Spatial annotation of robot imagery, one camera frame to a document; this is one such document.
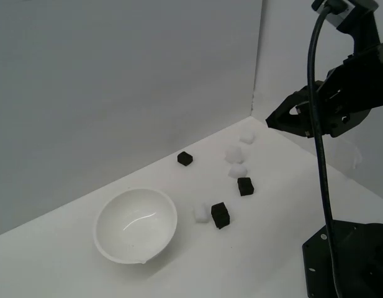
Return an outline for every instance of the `white cube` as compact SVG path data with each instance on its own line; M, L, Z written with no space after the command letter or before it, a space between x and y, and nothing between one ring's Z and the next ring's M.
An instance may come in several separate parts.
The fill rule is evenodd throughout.
M225 160L229 163L243 163L244 157L241 147L229 146L225 152Z
M194 204L194 218L198 223L207 223L210 219L208 208L205 203Z
M248 169L246 166L240 165L239 163L233 164L228 172L229 177L235 179L246 177L246 174L248 174Z
M240 135L240 141L247 144L252 144L255 140L255 134L253 132L244 131Z

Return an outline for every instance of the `black mounting plate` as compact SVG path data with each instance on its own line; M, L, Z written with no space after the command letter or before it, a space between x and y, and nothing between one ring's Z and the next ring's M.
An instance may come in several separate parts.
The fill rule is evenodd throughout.
M383 297L383 224L334 220L343 297ZM326 227L303 244L307 294L337 298Z

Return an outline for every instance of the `black cube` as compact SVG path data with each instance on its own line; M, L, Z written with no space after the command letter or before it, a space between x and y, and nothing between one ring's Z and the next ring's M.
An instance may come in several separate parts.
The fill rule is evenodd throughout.
M188 154L185 151L178 155L178 163L181 163L183 166L188 166L192 163L192 160L192 155Z
M238 189L240 190L241 197L249 196L255 191L255 188L252 185L252 180L248 177L238 178Z
M230 225L230 214L228 214L228 210L223 202L213 205L210 209L210 213L218 229Z

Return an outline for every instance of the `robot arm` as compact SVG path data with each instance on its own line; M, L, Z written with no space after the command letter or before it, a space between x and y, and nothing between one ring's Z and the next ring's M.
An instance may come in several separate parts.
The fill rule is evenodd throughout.
M320 12L324 0L312 7ZM354 53L341 66L329 71L325 82L317 81L323 134L332 137L359 125L375 107L383 106L383 43L377 33L373 0L332 0L347 5L327 21L354 38ZM297 115L289 112L296 108ZM266 119L270 128L313 137L307 87L288 96Z

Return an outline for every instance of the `cube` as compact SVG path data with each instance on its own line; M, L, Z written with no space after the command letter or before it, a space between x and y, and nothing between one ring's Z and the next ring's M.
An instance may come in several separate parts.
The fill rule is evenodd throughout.
M255 135L253 132L242 132L240 135L240 141L246 144L251 145L253 141L255 140Z
M192 155L187 152L182 152L178 155L178 163L181 163L183 166L188 166L193 161Z
M229 177L238 179L245 177L248 174L248 170L246 166L240 165L239 163L235 163L231 166L230 171L228 172Z
M249 177L238 178L238 189L240 190L241 197L249 196L255 191L255 188L252 185L252 180Z
M225 152L225 160L229 163L243 163L244 157L241 147L229 146Z
M230 225L230 214L228 214L228 210L223 202L213 205L210 209L210 213L219 230Z
M194 218L198 223L205 224L209 221L209 215L205 203L198 203L194 205Z

